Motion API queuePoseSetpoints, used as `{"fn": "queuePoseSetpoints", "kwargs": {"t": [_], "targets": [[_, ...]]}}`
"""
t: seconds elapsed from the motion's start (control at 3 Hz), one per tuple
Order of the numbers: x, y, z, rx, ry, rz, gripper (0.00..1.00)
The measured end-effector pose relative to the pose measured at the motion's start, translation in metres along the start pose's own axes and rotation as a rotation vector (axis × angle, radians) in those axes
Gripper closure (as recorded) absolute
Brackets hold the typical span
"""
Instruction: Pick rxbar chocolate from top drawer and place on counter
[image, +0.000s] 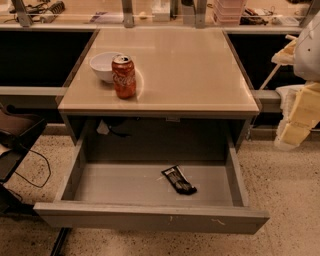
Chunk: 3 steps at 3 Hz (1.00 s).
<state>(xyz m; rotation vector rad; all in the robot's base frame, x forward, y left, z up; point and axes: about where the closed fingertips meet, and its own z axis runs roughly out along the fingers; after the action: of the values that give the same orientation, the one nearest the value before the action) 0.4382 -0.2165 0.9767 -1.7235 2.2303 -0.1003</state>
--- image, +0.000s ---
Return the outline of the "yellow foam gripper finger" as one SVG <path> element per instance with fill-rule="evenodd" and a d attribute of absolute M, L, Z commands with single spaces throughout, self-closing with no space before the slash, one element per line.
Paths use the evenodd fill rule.
<path fill-rule="evenodd" d="M 282 111 L 274 144 L 281 150 L 292 150 L 308 137 L 320 122 L 320 83 L 307 82 L 294 93 Z"/>

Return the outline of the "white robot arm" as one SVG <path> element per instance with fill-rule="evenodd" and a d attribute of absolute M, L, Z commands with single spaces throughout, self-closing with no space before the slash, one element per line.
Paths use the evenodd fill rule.
<path fill-rule="evenodd" d="M 320 122 L 320 13 L 317 13 L 293 39 L 271 59 L 273 63 L 292 65 L 301 85 L 276 89 L 281 97 L 280 121 L 274 144 L 281 150 L 297 148 Z"/>

